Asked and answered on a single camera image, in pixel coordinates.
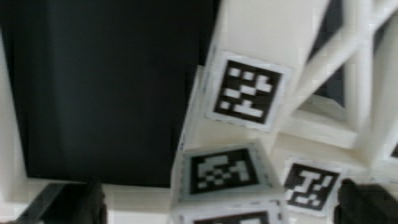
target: dark background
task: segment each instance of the dark background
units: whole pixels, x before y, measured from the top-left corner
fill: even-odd
[[[170,186],[218,7],[0,0],[29,177]]]

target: black object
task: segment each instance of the black object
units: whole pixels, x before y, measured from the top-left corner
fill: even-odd
[[[29,177],[170,187],[219,0],[13,4],[0,22]]]
[[[358,185],[347,179],[338,198],[344,216],[347,216],[342,220],[351,219],[353,224],[398,223],[398,202],[381,185]]]
[[[335,224],[356,224],[340,206],[335,208]]]
[[[51,184],[17,220],[19,224],[107,224],[102,184]]]

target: white structure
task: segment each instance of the white structure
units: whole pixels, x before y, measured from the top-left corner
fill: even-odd
[[[198,75],[184,148],[189,150],[258,138],[283,182],[294,160],[314,163],[322,169],[340,169],[360,182],[369,182],[376,177],[374,181],[388,183],[388,189],[394,190],[397,185],[392,179],[398,180],[398,163],[392,157],[398,142],[398,0],[344,1],[346,26],[306,63],[328,4],[330,0],[225,0],[209,66]],[[374,57],[374,34],[392,16]],[[223,51],[273,62],[292,70],[269,132],[214,121],[205,116],[205,83]],[[346,115],[346,121],[338,121],[310,112],[315,110],[306,110],[306,106],[305,110],[299,108],[344,64],[347,108],[340,108],[324,98],[314,99],[317,108]],[[0,221],[17,218],[47,183],[47,180],[28,179],[26,175],[0,48]],[[106,192],[111,224],[168,222],[168,189],[106,186]],[[292,211],[290,221],[296,224],[331,223],[331,215],[315,216]]]

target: white metal bar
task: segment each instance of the white metal bar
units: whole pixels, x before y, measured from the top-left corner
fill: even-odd
[[[346,71],[347,122],[354,130],[362,131],[372,111],[374,38],[362,44]]]
[[[388,21],[395,11],[398,9],[398,0],[379,0],[376,1],[376,12],[372,19],[372,31],[376,32],[385,22]]]
[[[340,148],[353,149],[356,146],[358,132],[351,127],[330,117],[303,110],[292,114],[283,132]]]
[[[356,8],[362,9],[362,13],[356,13],[354,32],[365,33],[365,38],[360,37],[358,52],[346,64],[346,102],[347,102],[347,122],[356,131],[362,131],[365,123],[370,118],[372,110],[372,74],[374,74],[374,33],[372,27],[369,25],[370,19],[374,18],[374,1],[363,0],[358,2],[362,4],[351,5],[351,14],[356,13]]]
[[[397,145],[398,133],[398,16],[392,19],[386,38],[383,40],[381,49],[376,56],[376,76],[381,79],[378,82],[378,94],[374,103],[374,128],[369,138],[362,145],[367,149],[367,158],[372,164],[383,162],[385,156],[392,153]]]

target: black square pattern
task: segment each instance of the black square pattern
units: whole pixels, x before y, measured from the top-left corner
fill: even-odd
[[[287,178],[289,204],[315,211],[324,210],[340,173],[294,164]]]
[[[282,73],[228,61],[216,113],[266,124],[282,76]]]
[[[271,224],[269,213],[257,212],[242,215],[218,217],[196,221],[195,224]]]
[[[196,156],[191,162],[191,194],[260,184],[248,149]]]

